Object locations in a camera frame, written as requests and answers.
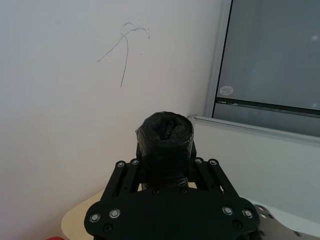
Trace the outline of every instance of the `scribble on wall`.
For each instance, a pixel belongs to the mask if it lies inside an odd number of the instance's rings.
[[[126,23],[123,24],[122,26],[126,26],[126,25],[128,25],[128,24],[133,25],[131,22],[126,22]],[[149,32],[148,32],[145,28],[143,28],[143,27],[133,28],[133,29],[127,31],[126,34],[120,33],[122,37],[118,40],[118,42],[117,42],[109,51],[107,51],[107,52],[97,61],[97,62],[99,63],[101,60],[103,60],[110,52],[112,52],[112,50],[113,50],[116,46],[118,46],[118,44],[121,42],[122,39],[125,39],[125,41],[126,41],[126,58],[125,58],[125,65],[124,65],[124,69],[123,69],[123,74],[122,74],[122,79],[121,79],[120,88],[122,87],[122,84],[123,84],[123,81],[124,81],[124,77],[125,77],[125,73],[126,73],[126,68],[127,68],[127,62],[128,62],[128,55],[129,55],[129,42],[128,42],[128,39],[127,39],[127,35],[128,35],[129,33],[131,33],[131,32],[135,32],[135,31],[144,31],[144,32],[147,34],[148,39],[150,39],[150,34],[149,34]]]

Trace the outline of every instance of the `white wall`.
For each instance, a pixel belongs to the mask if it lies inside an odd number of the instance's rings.
[[[197,155],[215,158],[238,193],[320,223],[320,143],[197,120]]]
[[[201,114],[222,0],[0,3],[0,239],[44,239],[135,155],[157,111]],[[131,29],[149,29],[97,60]]]

